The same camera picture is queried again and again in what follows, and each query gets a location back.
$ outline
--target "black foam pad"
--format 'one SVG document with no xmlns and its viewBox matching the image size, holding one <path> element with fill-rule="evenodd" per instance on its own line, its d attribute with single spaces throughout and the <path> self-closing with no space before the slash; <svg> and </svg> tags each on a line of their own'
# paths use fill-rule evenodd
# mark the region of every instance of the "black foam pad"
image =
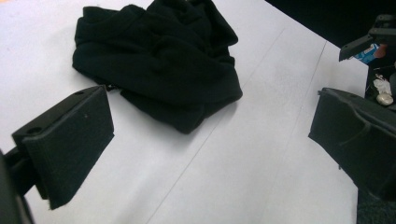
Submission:
<svg viewBox="0 0 396 224">
<path fill-rule="evenodd" d="M 106 90 L 76 92 L 13 134 L 51 209 L 68 203 L 114 134 Z"/>
<path fill-rule="evenodd" d="M 396 201 L 396 115 L 357 95 L 324 88 L 309 137 L 356 186 Z"/>
</svg>

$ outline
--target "black fabric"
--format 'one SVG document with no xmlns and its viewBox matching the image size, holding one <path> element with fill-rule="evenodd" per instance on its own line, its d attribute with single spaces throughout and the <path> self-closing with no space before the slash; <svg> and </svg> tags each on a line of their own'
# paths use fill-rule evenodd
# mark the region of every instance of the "black fabric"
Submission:
<svg viewBox="0 0 396 224">
<path fill-rule="evenodd" d="M 391 0 L 266 1 L 339 48 L 367 35 L 377 15 L 396 8 Z"/>
<path fill-rule="evenodd" d="M 324 88 L 309 137 L 340 164 L 356 186 L 396 201 L 396 116 L 357 95 Z"/>
<path fill-rule="evenodd" d="M 155 0 L 147 10 L 84 7 L 73 66 L 122 89 L 153 118 L 190 133 L 242 96 L 228 47 L 237 36 L 209 0 Z"/>
<path fill-rule="evenodd" d="M 357 224 L 394 224 L 396 203 L 384 202 L 359 190 Z"/>
</svg>

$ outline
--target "white surface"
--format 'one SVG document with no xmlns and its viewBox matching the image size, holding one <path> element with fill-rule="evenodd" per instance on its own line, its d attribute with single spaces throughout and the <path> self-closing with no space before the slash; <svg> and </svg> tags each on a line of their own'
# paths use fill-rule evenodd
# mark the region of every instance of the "white surface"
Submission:
<svg viewBox="0 0 396 224">
<path fill-rule="evenodd" d="M 355 223 L 357 189 L 307 138 L 323 87 L 363 95 L 367 67 L 264 1 L 215 0 L 235 29 L 244 96 L 190 135 L 108 95 L 115 138 L 74 199 L 36 223 Z M 69 94 L 94 83 L 71 66 L 84 6 L 149 1 L 0 3 L 0 148 Z"/>
</svg>

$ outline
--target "black cloth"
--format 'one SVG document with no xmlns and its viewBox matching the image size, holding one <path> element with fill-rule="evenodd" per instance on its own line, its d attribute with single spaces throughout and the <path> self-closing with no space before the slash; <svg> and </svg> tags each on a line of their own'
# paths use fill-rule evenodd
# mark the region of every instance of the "black cloth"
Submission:
<svg viewBox="0 0 396 224">
<path fill-rule="evenodd" d="M 396 116 L 357 95 L 324 88 L 309 137 L 319 143 L 356 186 L 396 201 Z"/>
<path fill-rule="evenodd" d="M 84 7 L 75 40 L 80 73 L 182 133 L 242 97 L 228 51 L 238 39 L 210 0 Z"/>
<path fill-rule="evenodd" d="M 384 202 L 359 190 L 357 224 L 393 224 L 396 221 L 396 203 Z"/>
</svg>

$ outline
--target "crumpled black cloth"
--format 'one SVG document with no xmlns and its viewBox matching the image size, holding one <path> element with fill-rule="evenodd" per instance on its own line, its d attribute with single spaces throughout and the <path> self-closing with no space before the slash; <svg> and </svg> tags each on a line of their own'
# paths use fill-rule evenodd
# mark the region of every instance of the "crumpled black cloth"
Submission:
<svg viewBox="0 0 396 224">
<path fill-rule="evenodd" d="M 309 137 L 362 191 L 396 202 L 396 116 L 357 95 L 323 88 Z"/>
<path fill-rule="evenodd" d="M 228 51 L 238 39 L 210 0 L 84 7 L 75 40 L 74 68 L 182 133 L 242 97 Z"/>
<path fill-rule="evenodd" d="M 393 224 L 396 220 L 396 202 L 384 202 L 359 190 L 356 224 Z"/>
</svg>

